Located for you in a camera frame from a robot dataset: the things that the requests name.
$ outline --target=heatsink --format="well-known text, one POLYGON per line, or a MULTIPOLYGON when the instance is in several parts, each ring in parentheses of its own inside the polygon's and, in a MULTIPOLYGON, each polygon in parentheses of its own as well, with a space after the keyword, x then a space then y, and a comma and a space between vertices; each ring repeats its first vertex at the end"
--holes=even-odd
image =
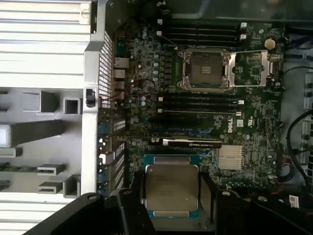
POLYGON ((241 145, 223 145, 219 150, 219 169, 243 170, 244 150, 241 145))

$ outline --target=label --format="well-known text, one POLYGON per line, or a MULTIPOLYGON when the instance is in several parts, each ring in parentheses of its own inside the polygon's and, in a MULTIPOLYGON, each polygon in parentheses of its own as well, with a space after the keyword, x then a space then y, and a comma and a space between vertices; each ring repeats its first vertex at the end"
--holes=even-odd
POLYGON ((244 121, 242 119, 237 120, 237 127, 243 127, 244 121))
POLYGON ((210 144, 201 144, 201 143, 190 143, 189 144, 190 147, 210 147, 210 144))
POLYGON ((292 208, 299 208, 299 197, 289 195, 289 202, 292 208))
POLYGON ((234 124, 233 118, 228 120, 228 131, 227 131, 228 133, 233 133, 233 124, 234 124))
POLYGON ((252 128, 252 126, 253 126, 253 117, 250 117, 250 119, 248 120, 248 126, 252 128))
POLYGON ((210 66, 201 66, 201 73, 211 74, 212 69, 210 66))

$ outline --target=screw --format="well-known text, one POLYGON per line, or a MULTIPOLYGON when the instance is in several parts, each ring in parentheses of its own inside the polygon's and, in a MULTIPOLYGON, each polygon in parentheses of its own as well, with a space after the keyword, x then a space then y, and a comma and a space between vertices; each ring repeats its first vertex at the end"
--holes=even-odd
POLYGON ((95 200, 95 199, 97 199, 98 197, 97 196, 90 196, 88 199, 89 200, 95 200))
POLYGON ((224 196, 230 196, 230 192, 228 192, 228 191, 223 191, 223 192, 222 192, 222 195, 224 195, 224 196))
POLYGON ((142 32, 142 38, 145 39, 148 36, 147 32, 142 32))
POLYGON ((266 197, 263 197, 263 196, 259 196, 258 200, 261 202, 267 202, 268 201, 268 199, 266 197))
POLYGON ((89 15, 90 15, 90 11, 89 10, 87 10, 87 9, 85 9, 85 10, 83 10, 82 12, 81 12, 81 16, 83 17, 83 18, 89 18, 89 15))

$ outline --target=motherboard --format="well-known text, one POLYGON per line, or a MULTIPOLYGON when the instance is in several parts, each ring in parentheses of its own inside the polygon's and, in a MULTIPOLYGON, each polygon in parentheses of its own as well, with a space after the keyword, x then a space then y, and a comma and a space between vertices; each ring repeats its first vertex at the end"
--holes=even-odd
POLYGON ((284 33, 270 23, 119 30, 115 56, 129 58, 116 99, 126 116, 126 185, 145 154, 197 154, 200 171, 223 188, 275 185, 269 141, 278 141, 284 33))

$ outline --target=blue connector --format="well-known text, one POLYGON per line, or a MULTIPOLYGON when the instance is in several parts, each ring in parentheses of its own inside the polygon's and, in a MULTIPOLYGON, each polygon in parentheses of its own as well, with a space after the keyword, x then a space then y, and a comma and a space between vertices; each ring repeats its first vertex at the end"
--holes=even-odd
POLYGON ((99 124, 98 125, 98 134, 108 134, 109 126, 107 124, 99 124))
POLYGON ((98 193, 100 193, 102 196, 104 196, 105 198, 108 198, 110 195, 109 195, 109 192, 106 188, 101 188, 98 190, 98 193))
POLYGON ((107 176, 107 173, 105 171, 98 173, 98 175, 97 175, 97 181, 98 182, 103 182, 103 181, 107 181, 107 180, 108 180, 108 176, 107 176))

